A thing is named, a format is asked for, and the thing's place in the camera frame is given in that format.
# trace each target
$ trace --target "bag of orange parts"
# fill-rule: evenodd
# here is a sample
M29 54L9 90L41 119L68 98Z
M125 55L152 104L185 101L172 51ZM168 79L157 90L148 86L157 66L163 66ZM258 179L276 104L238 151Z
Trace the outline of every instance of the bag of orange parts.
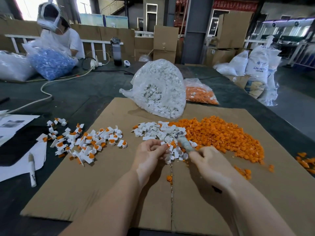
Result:
M184 84L186 86L187 101L214 105L219 104L212 89L201 83L198 78L184 79Z

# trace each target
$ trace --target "left hand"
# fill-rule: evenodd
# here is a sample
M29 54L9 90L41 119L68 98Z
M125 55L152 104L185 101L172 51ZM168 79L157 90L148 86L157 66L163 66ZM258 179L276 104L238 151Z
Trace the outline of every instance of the left hand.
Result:
M167 150L167 144L161 145L161 141L156 139L149 139L138 146L131 170L137 172L141 189L147 184L159 158L166 157Z

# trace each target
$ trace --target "white marker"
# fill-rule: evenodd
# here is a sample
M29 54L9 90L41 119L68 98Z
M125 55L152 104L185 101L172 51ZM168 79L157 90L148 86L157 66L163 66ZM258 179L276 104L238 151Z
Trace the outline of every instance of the white marker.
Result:
M28 166L30 168L31 186L35 187L37 184L35 179L35 162L32 153L28 155Z

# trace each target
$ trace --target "table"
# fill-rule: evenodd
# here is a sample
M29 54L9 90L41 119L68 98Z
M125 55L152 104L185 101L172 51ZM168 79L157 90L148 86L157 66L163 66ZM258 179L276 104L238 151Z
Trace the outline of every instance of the table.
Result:
M126 75L122 71L101 72L100 70L123 69L135 73L143 64L136 62L131 67L125 68L116 67L110 62L85 77L51 83L44 90L53 94L53 100L36 103L20 110L17 114L41 115L30 123L32 125L45 126L48 120L59 117L69 121L70 128L75 128L77 123L84 123L85 129L88 129L113 98L123 97L119 93L120 88L125 90L132 88L130 81L133 75ZM315 155L314 142L310 138L214 69L183 65L179 66L179 69L184 77L199 78L202 83L210 86L220 103L218 107L246 109L292 156L301 151ZM8 102L0 105L0 110L12 110L46 97L40 92L43 83L45 82L21 84L0 82L0 99L10 97ZM0 235L58 235L69 224L69 222L19 215L63 160L55 157L54 152L54 149L47 148L44 167L36 171L37 187L31 188L29 176L26 174L0 182ZM139 229L131 229L129 233L130 235L171 235L171 233Z

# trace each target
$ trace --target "white t-shirt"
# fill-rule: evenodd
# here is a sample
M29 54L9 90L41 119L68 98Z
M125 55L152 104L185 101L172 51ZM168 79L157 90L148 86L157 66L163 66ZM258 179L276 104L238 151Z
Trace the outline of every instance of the white t-shirt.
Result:
M83 43L80 39L79 34L74 30L69 28L63 35L57 35L52 31L43 29L41 33L41 37L45 37L45 35L50 35L55 39L58 43L62 44L64 47L77 50L76 57L78 59L84 58L84 49Z

